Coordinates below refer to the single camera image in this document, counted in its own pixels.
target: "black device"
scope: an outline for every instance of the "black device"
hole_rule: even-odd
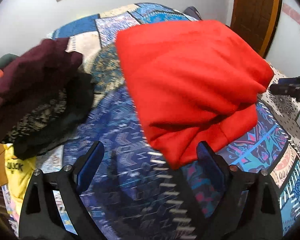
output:
[[[277,84],[270,85],[269,90],[273,95],[291,96],[300,102],[300,77],[280,78]]]
[[[222,171],[227,191],[213,215],[209,219],[196,222],[205,225],[205,229],[197,239],[280,240],[282,220],[272,177],[266,170],[250,173],[241,171],[235,165],[229,166],[206,142],[200,144],[207,149],[206,161],[213,161]],[[79,197],[88,189],[103,155],[103,144],[97,141],[74,165],[65,165],[60,171],[53,173],[34,171],[20,215],[21,239],[31,236],[43,237],[45,240],[106,240]],[[78,235],[65,229],[54,200],[53,190],[60,191],[66,211]],[[238,205],[242,191],[248,191],[243,210]]]
[[[106,240],[79,196],[88,189],[103,156],[104,146],[97,141],[73,165],[65,165],[60,171],[52,173],[35,170],[22,204],[19,237],[21,239],[43,237],[45,240]],[[60,192],[69,218],[79,236],[65,229],[53,190]]]

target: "dark green fabric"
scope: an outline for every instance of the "dark green fabric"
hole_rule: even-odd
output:
[[[14,54],[6,54],[6,55],[3,55],[1,58],[0,58],[0,69],[4,69],[7,65],[9,65],[12,61],[14,61],[17,57],[17,55],[14,55]]]

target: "blue gripper pad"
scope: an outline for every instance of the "blue gripper pad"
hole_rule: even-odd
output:
[[[97,141],[93,143],[85,155],[80,156],[84,157],[86,161],[77,174],[74,172],[74,182],[77,183],[76,190],[79,195],[89,188],[104,155],[105,148],[101,142]]]
[[[225,175],[218,166],[218,163],[211,157],[207,147],[209,147],[208,144],[205,145],[202,142],[197,145],[198,162],[203,168],[203,175],[206,176],[205,179],[210,180],[211,185],[213,185],[216,191],[224,193],[226,191]],[[228,167],[228,164],[223,159],[222,161]]]
[[[279,78],[278,85],[298,84],[298,78]]]

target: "clothes pile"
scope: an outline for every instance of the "clothes pile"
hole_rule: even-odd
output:
[[[0,58],[0,143],[13,143],[19,159],[51,149],[91,109],[92,77],[78,71],[82,54],[66,52],[68,40],[46,39],[20,57]]]

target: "wooden door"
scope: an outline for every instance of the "wooden door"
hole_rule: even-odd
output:
[[[271,45],[282,0],[234,0],[231,29],[265,57]]]

